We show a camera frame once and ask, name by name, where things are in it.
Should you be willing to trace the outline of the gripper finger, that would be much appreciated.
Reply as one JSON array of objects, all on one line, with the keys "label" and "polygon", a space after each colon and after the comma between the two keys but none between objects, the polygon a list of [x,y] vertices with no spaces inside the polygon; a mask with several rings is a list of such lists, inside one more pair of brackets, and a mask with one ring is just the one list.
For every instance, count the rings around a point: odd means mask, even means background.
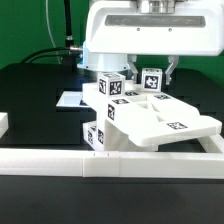
[{"label": "gripper finger", "polygon": [[134,83],[137,83],[137,80],[138,80],[138,69],[135,66],[136,61],[137,61],[136,55],[128,55],[127,56],[127,65],[128,65],[129,70],[132,73],[132,81]]},{"label": "gripper finger", "polygon": [[171,82],[171,74],[173,73],[173,71],[175,70],[175,68],[177,67],[178,63],[179,63],[179,57],[176,55],[171,55],[168,57],[168,67],[165,70],[164,74],[165,74],[165,81],[166,84],[169,85]]}]

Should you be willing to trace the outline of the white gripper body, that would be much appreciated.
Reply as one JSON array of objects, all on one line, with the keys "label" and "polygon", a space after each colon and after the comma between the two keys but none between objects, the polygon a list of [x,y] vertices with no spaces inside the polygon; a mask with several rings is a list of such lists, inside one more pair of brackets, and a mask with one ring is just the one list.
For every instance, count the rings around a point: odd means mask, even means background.
[{"label": "white gripper body", "polygon": [[224,51],[224,0],[186,0],[172,14],[142,14],[135,1],[98,1],[88,14],[94,53],[213,56]]}]

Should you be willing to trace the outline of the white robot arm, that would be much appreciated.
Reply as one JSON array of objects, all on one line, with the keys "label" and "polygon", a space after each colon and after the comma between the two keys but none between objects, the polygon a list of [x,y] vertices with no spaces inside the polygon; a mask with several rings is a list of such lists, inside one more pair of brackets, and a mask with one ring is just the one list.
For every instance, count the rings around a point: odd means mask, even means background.
[{"label": "white robot arm", "polygon": [[139,55],[165,55],[171,75],[181,56],[224,51],[224,0],[91,0],[81,67],[134,71]]}]

